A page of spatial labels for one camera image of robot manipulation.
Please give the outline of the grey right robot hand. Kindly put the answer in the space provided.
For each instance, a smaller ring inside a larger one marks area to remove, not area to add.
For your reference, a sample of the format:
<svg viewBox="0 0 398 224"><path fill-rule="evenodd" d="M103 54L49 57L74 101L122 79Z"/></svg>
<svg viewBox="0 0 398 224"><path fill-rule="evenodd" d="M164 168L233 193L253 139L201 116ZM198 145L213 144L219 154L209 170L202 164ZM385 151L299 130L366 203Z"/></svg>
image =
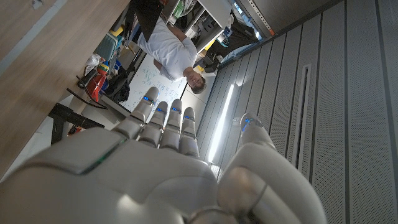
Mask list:
<svg viewBox="0 0 398 224"><path fill-rule="evenodd" d="M112 130L90 128L1 183L2 223L325 223L309 181L254 115L216 179L199 158L194 111L152 87Z"/></svg>

